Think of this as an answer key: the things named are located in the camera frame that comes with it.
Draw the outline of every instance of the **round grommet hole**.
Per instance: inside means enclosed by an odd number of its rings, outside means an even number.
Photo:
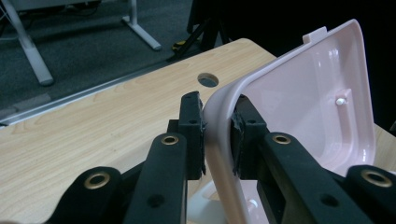
[[[392,181],[377,171],[362,170],[361,176],[367,182],[379,186],[381,188],[389,188],[392,186]]]
[[[169,136],[165,136],[165,137],[161,140],[161,142],[162,142],[164,145],[174,145],[174,144],[176,144],[176,143],[178,142],[178,138],[177,138],[176,136],[169,135]]]
[[[84,182],[86,189],[99,189],[110,181],[110,175],[104,171],[93,173]]]
[[[219,79],[210,73],[201,73],[198,75],[198,82],[208,88],[217,87],[219,85]]]
[[[281,134],[274,135],[273,136],[273,140],[276,143],[282,144],[282,145],[287,145],[287,144],[289,144],[291,142],[291,140],[287,136],[281,135]]]

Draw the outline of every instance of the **mounting hole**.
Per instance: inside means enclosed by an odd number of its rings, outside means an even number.
[[[99,189],[110,180],[110,175],[104,171],[93,173],[84,182],[86,189]]]
[[[381,188],[389,188],[390,186],[392,186],[392,181],[377,171],[362,170],[361,176],[366,181]]]
[[[273,136],[273,140],[276,143],[282,144],[282,145],[287,145],[287,144],[289,144],[291,142],[291,140],[287,136],[281,135],[281,134],[274,135]]]
[[[330,194],[320,195],[320,201],[330,207],[336,207],[339,204],[338,200]]]
[[[198,81],[201,85],[208,88],[217,87],[219,85],[219,79],[210,73],[201,73],[198,75]]]
[[[161,206],[165,202],[165,198],[161,194],[153,194],[148,197],[148,205],[152,208]]]
[[[161,142],[164,145],[174,145],[178,142],[178,138],[176,136],[165,136]]]

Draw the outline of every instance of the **metal table leg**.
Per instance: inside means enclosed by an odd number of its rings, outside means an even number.
[[[139,24],[137,24],[137,5],[136,0],[129,0],[129,16],[122,19],[135,31],[143,40],[145,40],[154,50],[160,50],[162,46],[151,35],[149,35]]]
[[[9,18],[11,19],[12,25],[18,33],[18,37],[21,42],[23,51],[25,52],[26,57],[35,72],[35,76],[37,77],[38,82],[42,86],[51,85],[53,83],[53,78],[50,74],[50,71],[44,63],[44,60],[38,52],[37,48],[35,47],[35,43],[26,33],[21,23],[21,19],[18,16],[14,6],[12,6],[8,0],[2,0],[2,2]]]

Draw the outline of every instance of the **white plastic part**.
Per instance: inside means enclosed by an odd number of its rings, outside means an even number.
[[[266,223],[256,181],[233,175],[231,115],[245,94],[270,132],[296,137],[324,168],[345,175],[373,164],[374,121],[357,21],[304,36],[304,44],[216,91],[204,107],[205,154],[229,223]],[[258,207],[250,209],[246,202]]]
[[[210,200],[210,196],[216,193],[213,181],[189,198],[187,204],[187,220],[197,224],[226,224],[224,209],[221,202]]]

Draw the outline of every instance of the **white desk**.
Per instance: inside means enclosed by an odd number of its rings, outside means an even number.
[[[81,2],[94,2],[98,0],[1,0],[8,14],[10,22],[17,30],[19,40],[23,51],[32,66],[35,75],[40,85],[48,86],[53,83],[53,77],[50,74],[48,67],[46,66],[43,58],[41,57],[38,49],[35,47],[35,43],[31,37],[26,33],[21,19],[18,16],[17,11],[36,9],[42,7],[57,7],[65,6],[69,4],[81,3]],[[154,50],[161,49],[161,45],[149,35],[140,25],[137,23],[137,5],[136,0],[128,0],[129,15],[122,18],[133,31],[135,31],[143,40],[145,40]]]

